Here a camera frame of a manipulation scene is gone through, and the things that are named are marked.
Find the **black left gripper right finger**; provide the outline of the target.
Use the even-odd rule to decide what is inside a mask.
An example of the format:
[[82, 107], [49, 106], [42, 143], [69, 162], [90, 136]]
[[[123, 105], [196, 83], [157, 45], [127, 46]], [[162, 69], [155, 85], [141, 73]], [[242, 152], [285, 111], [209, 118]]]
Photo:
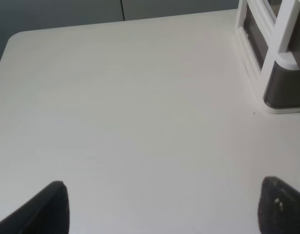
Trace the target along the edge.
[[258, 225], [262, 234], [300, 234], [300, 192], [275, 176], [261, 184]]

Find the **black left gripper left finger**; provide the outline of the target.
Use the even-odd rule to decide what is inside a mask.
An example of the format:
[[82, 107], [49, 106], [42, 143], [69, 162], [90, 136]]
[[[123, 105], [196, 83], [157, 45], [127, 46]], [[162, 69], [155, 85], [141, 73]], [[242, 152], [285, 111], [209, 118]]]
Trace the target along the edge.
[[70, 209], [67, 187], [53, 181], [0, 221], [0, 234], [67, 234]]

